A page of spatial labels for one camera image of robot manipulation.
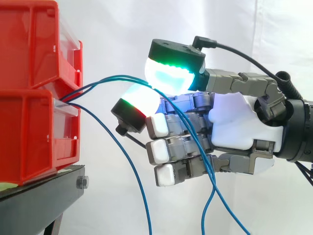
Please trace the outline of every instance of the robotic hand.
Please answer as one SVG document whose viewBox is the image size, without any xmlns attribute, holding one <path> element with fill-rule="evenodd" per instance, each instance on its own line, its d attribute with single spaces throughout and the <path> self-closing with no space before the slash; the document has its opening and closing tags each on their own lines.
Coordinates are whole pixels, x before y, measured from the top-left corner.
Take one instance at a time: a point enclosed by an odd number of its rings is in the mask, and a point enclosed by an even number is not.
<svg viewBox="0 0 313 235">
<path fill-rule="evenodd" d="M 204 69 L 203 47 L 230 50 L 267 75 Z M 183 69 L 177 76 L 178 67 Z M 261 172 L 273 165 L 273 155 L 290 162 L 313 162 L 313 102 L 302 99 L 286 72 L 274 75 L 233 48 L 196 37 L 192 46 L 153 40 L 146 77 L 166 93 L 200 91 L 170 99 L 190 119 L 215 172 Z M 133 128 L 131 117 L 122 120 L 116 107 L 112 112 L 122 123 L 117 128 L 120 134 L 142 130 Z M 158 111 L 146 117 L 145 123 L 153 140 L 146 149 L 150 163 L 156 165 L 158 186 L 206 173 L 195 141 L 166 100 L 161 98 Z M 224 153 L 217 157 L 211 155 L 214 150 Z"/>
</svg>

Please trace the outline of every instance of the screw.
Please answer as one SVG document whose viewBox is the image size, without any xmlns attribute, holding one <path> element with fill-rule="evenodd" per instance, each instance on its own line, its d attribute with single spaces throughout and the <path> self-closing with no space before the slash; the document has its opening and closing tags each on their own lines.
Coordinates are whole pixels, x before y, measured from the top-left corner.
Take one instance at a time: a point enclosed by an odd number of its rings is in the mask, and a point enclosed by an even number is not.
<svg viewBox="0 0 313 235">
<path fill-rule="evenodd" d="M 88 176 L 79 176 L 76 181 L 76 187 L 80 189 L 87 189 L 89 186 Z"/>
</svg>

